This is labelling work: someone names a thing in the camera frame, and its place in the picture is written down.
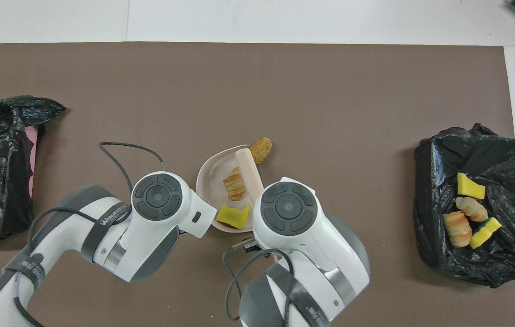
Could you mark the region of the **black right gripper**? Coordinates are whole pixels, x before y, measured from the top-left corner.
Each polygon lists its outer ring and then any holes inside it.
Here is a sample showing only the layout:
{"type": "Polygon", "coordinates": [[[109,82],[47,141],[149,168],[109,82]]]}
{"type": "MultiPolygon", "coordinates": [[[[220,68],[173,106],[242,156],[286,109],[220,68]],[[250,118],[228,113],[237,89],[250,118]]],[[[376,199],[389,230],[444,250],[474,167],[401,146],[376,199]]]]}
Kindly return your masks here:
{"type": "Polygon", "coordinates": [[[246,254],[252,253],[254,251],[262,251],[263,248],[259,245],[255,238],[246,238],[241,240],[241,242],[234,244],[232,246],[232,250],[243,249],[246,254]]]}

